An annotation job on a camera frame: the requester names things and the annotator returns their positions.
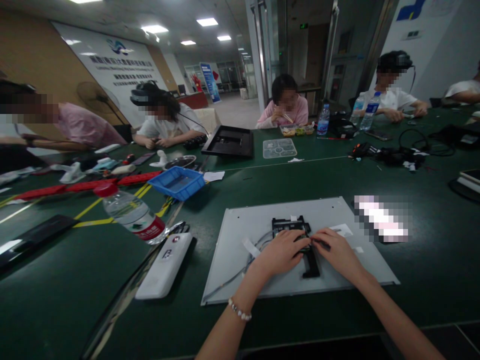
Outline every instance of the green work table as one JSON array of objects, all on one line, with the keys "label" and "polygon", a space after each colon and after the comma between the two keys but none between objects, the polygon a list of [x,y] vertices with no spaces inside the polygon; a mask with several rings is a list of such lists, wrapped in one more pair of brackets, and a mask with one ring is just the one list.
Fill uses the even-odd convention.
[{"label": "green work table", "polygon": [[[449,123],[462,124],[467,118],[452,110],[431,109],[414,128],[430,134]],[[394,140],[381,142],[365,134],[351,141],[317,140],[314,135],[295,137],[296,157],[303,159],[295,163],[288,163],[289,157],[263,159],[262,143],[280,138],[278,129],[254,131],[254,159],[206,157],[181,146],[167,149],[169,158],[195,154],[205,162],[205,170],[225,170],[225,176],[178,205],[181,209],[175,222],[190,224],[196,241],[169,295],[159,300],[132,300],[116,320],[99,359],[179,358],[198,352],[225,308],[223,304],[201,307],[200,302],[226,208],[336,196],[343,196],[347,203],[355,195],[396,196],[399,202],[410,203],[412,241],[376,243],[401,282],[385,290],[420,327],[478,321],[479,207],[447,186],[459,171],[480,167],[478,152],[457,150],[450,157],[428,156],[425,165],[436,170],[420,168],[416,173],[367,158],[349,159],[347,153],[354,145],[365,141],[377,147],[398,147],[399,134],[412,128],[406,121],[376,126],[393,134]],[[402,142],[409,146],[418,139],[417,134],[409,132]],[[144,148],[128,145],[112,156],[145,152]],[[141,167],[144,172],[155,170],[148,167],[149,162]],[[48,178],[42,180],[42,186],[58,184],[58,175],[45,176]],[[30,184],[34,180],[23,179],[11,191],[18,194],[17,187],[35,188]],[[139,188],[127,190],[135,193]],[[142,199],[155,211],[165,202],[164,195],[154,189]],[[95,200],[92,193],[59,195],[1,222],[25,205],[4,206],[0,208],[0,231],[7,236],[0,245],[54,214],[74,217]],[[171,209],[164,221],[175,210]],[[98,204],[80,220],[104,218]],[[148,245],[120,225],[110,223],[73,228],[19,264],[0,280],[0,354],[6,359],[78,358],[97,319],[148,250]],[[375,313],[354,289],[259,299],[252,315],[241,349],[383,331]]]}]

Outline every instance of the bottle cap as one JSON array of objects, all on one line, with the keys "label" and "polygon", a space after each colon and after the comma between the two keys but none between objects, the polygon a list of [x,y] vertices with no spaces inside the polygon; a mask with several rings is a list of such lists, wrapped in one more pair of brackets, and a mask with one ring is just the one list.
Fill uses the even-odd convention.
[{"label": "bottle cap", "polygon": [[119,188],[117,187],[117,185],[111,182],[99,185],[93,189],[93,192],[95,193],[95,195],[101,198],[107,198],[109,196],[112,196],[118,191],[119,191]]}]

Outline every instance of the blue banner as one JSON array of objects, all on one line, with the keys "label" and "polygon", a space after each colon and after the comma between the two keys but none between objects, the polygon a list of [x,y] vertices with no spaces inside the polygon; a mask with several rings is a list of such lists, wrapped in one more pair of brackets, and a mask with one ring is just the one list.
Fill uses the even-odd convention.
[{"label": "blue banner", "polygon": [[200,68],[201,68],[201,71],[203,72],[203,76],[205,77],[206,87],[208,89],[208,92],[210,93],[211,101],[214,104],[219,103],[222,100],[220,100],[219,88],[215,83],[214,74],[212,72],[212,68],[210,67],[210,64],[201,62]]}]

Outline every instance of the person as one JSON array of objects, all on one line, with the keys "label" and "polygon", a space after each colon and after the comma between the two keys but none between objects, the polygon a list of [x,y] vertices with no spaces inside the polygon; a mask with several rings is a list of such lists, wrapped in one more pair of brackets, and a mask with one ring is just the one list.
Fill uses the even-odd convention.
[{"label": "person", "polygon": [[427,115],[429,105],[414,96],[391,85],[413,65],[410,56],[405,51],[391,51],[378,59],[376,67],[376,85],[365,92],[365,102],[361,116],[365,115],[369,101],[376,92],[381,92],[380,105],[375,115],[385,115],[392,123],[399,123],[404,119],[403,109],[413,107],[416,118]]},{"label": "person", "polygon": [[53,123],[67,140],[51,140],[34,134],[0,137],[0,144],[24,145],[59,151],[88,151],[108,145],[126,145],[123,137],[106,120],[69,102],[47,103],[27,84],[0,80],[1,113],[22,115],[23,122]]},{"label": "person", "polygon": [[130,100],[148,113],[133,137],[137,144],[147,149],[156,146],[169,148],[207,134],[190,107],[179,103],[172,94],[159,89],[154,82],[138,84],[131,91]]},{"label": "person", "polygon": [[299,250],[310,243],[340,274],[349,280],[370,303],[385,330],[406,359],[444,359],[442,354],[415,326],[360,263],[345,238],[323,228],[301,238],[301,230],[283,230],[251,263],[231,304],[206,338],[196,359],[234,359],[255,300],[268,280],[293,269],[302,259]]},{"label": "person", "polygon": [[472,80],[460,81],[448,88],[442,99],[443,104],[451,101],[461,105],[480,103],[480,60],[478,61],[478,72]]},{"label": "person", "polygon": [[295,79],[288,75],[278,76],[271,85],[272,100],[267,105],[256,129],[277,128],[279,125],[301,125],[309,122],[309,104],[298,93]]}]

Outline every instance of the white t-shirt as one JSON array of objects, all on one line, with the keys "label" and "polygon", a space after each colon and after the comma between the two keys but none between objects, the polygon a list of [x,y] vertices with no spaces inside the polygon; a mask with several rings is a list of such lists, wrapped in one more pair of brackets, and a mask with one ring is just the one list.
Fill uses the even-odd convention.
[{"label": "white t-shirt", "polygon": [[176,115],[178,121],[174,122],[168,121],[166,119],[158,119],[156,116],[149,115],[145,117],[145,122],[141,126],[140,130],[138,130],[136,133],[150,139],[174,138],[178,135],[185,134],[190,130],[195,130],[203,134],[207,133],[203,127],[194,123],[193,121],[190,121],[186,117],[182,116],[182,114],[192,119],[193,121],[201,124],[201,121],[199,120],[195,112],[190,107],[181,102],[180,113]]},{"label": "white t-shirt", "polygon": [[[365,92],[365,103],[363,104],[363,110],[367,108],[369,101],[374,97],[376,91],[374,89]],[[403,108],[412,105],[417,101],[417,98],[400,90],[399,88],[392,88],[387,90],[386,93],[380,95],[379,109],[394,109],[403,110]]]},{"label": "white t-shirt", "polygon": [[457,82],[448,88],[443,99],[449,98],[452,95],[455,95],[464,91],[470,91],[474,94],[480,94],[480,81],[467,80],[467,81]]}]

